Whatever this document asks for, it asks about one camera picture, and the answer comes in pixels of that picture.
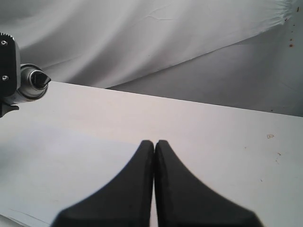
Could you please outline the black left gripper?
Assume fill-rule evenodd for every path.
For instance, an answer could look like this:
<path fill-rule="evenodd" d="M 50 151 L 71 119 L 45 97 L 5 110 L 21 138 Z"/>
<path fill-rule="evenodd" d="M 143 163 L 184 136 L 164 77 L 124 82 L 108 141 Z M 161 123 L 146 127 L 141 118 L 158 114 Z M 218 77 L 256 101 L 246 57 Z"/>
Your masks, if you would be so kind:
<path fill-rule="evenodd" d="M 10 97 L 19 89 L 20 53 L 13 36 L 0 34 L 0 116 L 18 110 L 18 106 L 10 103 Z"/>

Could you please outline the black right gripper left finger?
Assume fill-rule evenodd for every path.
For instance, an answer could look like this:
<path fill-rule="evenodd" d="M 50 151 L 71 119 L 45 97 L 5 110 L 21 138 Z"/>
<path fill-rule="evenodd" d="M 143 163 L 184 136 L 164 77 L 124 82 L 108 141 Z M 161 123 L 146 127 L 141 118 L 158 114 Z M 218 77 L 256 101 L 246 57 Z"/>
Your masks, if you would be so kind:
<path fill-rule="evenodd" d="M 62 210 L 57 227 L 148 227 L 154 145 L 143 140 L 126 166 L 104 187 Z"/>

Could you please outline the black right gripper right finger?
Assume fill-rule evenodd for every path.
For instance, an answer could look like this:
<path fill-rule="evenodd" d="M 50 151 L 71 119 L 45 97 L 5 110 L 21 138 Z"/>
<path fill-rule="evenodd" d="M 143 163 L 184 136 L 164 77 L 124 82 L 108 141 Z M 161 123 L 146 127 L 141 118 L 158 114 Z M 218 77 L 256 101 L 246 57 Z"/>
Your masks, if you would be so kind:
<path fill-rule="evenodd" d="M 259 227 L 257 215 L 195 177 L 166 140 L 155 148 L 155 198 L 160 227 Z"/>

